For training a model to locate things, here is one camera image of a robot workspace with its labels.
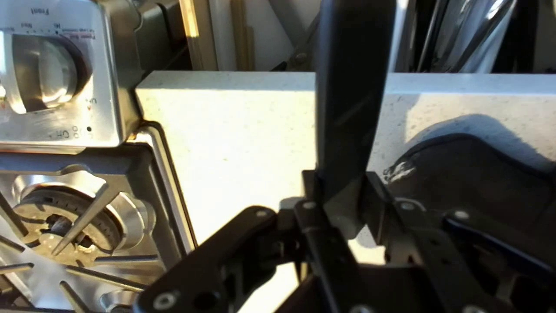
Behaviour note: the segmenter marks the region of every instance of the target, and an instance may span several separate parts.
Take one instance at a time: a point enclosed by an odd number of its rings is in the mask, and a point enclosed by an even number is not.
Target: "oven dial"
[[[3,33],[3,42],[10,54],[3,57],[7,73],[0,75],[15,113],[52,110],[71,101],[80,82],[80,57],[71,42],[10,33]]]

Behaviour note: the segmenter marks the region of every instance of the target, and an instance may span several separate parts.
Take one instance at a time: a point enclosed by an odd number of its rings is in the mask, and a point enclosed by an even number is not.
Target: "black fabric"
[[[419,200],[434,219],[479,210],[514,230],[552,242],[556,205],[551,176],[472,136],[445,136],[405,153],[386,176],[394,197]]]

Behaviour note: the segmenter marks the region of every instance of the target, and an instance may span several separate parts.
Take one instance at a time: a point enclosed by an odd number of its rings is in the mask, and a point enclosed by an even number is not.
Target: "kitchen appliance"
[[[0,0],[0,304],[113,311],[194,245],[134,87],[182,66],[172,0]]]

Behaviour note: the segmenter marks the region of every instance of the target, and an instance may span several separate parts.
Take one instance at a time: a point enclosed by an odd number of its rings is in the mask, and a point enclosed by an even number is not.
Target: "oven control knob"
[[[10,56],[5,56],[7,68],[12,68],[7,82],[12,83],[7,83],[5,89],[7,101],[15,113],[52,110],[71,101],[80,77],[78,54],[69,42],[55,37],[3,37],[12,47]]]

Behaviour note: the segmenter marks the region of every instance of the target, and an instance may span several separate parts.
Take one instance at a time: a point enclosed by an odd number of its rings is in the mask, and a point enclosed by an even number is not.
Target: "bolt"
[[[356,304],[349,310],[349,313],[372,313],[372,308],[365,306],[365,304]]]
[[[267,210],[257,210],[257,217],[266,217]]]
[[[415,205],[413,203],[410,203],[410,202],[401,202],[401,210],[415,210]]]
[[[483,308],[479,308],[479,306],[472,306],[472,304],[469,304],[469,306],[466,306],[464,310],[462,310],[462,313],[486,313]]]
[[[314,202],[306,202],[306,203],[302,203],[302,209],[313,210],[313,209],[316,209],[316,203]]]
[[[174,292],[163,292],[156,296],[153,308],[156,311],[167,311],[167,310],[172,310],[175,303],[177,303],[177,297]]]
[[[453,216],[455,219],[469,219],[467,210],[455,210]]]

